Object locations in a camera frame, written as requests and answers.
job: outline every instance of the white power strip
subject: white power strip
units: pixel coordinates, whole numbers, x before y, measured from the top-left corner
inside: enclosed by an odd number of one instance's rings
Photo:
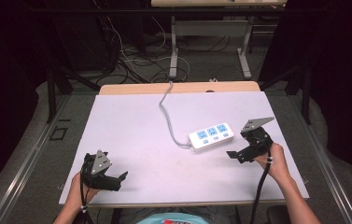
[[[233,132],[227,123],[220,123],[202,129],[195,133],[190,133],[190,142],[192,144],[192,151],[203,150],[208,147],[213,147],[223,142],[231,141],[233,139]]]

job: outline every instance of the table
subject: table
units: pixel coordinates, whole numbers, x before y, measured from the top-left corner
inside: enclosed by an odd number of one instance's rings
[[[87,152],[95,154],[97,149],[108,151],[108,158],[113,163],[106,175],[118,176],[126,171],[129,174],[120,191],[103,190],[90,206],[196,206],[254,201],[262,169],[255,162],[240,164],[231,160],[226,151],[248,146],[238,134],[248,119],[275,116],[265,93],[252,81],[175,83],[163,104],[169,111],[178,140],[185,140],[184,136],[199,127],[221,122],[228,122],[236,133],[229,143],[192,152],[178,147],[169,138],[164,115],[158,106],[168,87],[167,83],[130,84],[108,85],[100,90],[59,203],[65,202],[71,178],[80,169],[84,155]],[[212,110],[201,113],[208,108]],[[215,118],[216,109],[226,116]],[[284,147],[291,175],[303,197],[308,198],[277,121],[265,124],[264,128]],[[265,181],[261,199],[284,201],[271,177]]]
[[[261,6],[282,6],[287,0],[152,0],[154,7],[261,7]],[[237,54],[242,67],[243,76],[251,79],[246,50],[254,17],[246,21],[176,21],[172,16],[172,56],[170,62],[169,78],[176,77],[176,66],[178,48],[176,37],[178,35],[232,35],[243,36],[242,47],[237,49]]]

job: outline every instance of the teal shirt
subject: teal shirt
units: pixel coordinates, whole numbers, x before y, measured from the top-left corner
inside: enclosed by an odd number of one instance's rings
[[[162,224],[165,220],[172,220],[174,222],[186,222],[190,224],[208,224],[201,217],[184,213],[159,213],[139,221],[137,224]]]

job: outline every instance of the human arm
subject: human arm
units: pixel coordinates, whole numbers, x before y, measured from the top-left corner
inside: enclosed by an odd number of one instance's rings
[[[289,173],[287,161],[284,156],[284,148],[277,143],[273,143],[270,150],[273,157],[273,163],[271,164],[269,175],[276,181],[284,195],[291,223],[320,223],[304,200],[295,180]],[[254,160],[264,168],[267,163],[267,157],[268,155],[264,154]]]
[[[99,189],[89,189],[83,185],[83,195],[86,195],[86,203],[90,202],[94,195],[100,191]],[[74,175],[71,182],[70,190],[68,191],[65,204],[59,215],[54,220],[54,224],[73,223],[77,214],[81,211],[82,201],[80,194],[80,172]]]

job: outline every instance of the gray cable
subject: gray cable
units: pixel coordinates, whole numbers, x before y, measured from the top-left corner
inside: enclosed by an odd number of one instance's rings
[[[167,93],[169,93],[169,91],[173,88],[173,82],[170,81],[169,84],[170,84],[169,88],[168,88],[167,91],[164,93],[164,96],[162,97],[161,101],[159,102],[159,107],[160,107],[161,110],[163,111],[163,114],[166,116],[167,126],[169,127],[169,132],[170,132],[170,134],[172,135],[173,141],[174,141],[177,145],[179,145],[180,147],[190,149],[190,148],[192,147],[192,144],[191,144],[190,142],[187,143],[187,144],[183,144],[183,143],[179,143],[179,142],[175,139],[175,136],[174,136],[174,134],[173,134],[172,123],[170,122],[169,115],[167,114],[166,108],[164,108],[164,106],[162,105],[164,99],[166,98]]]

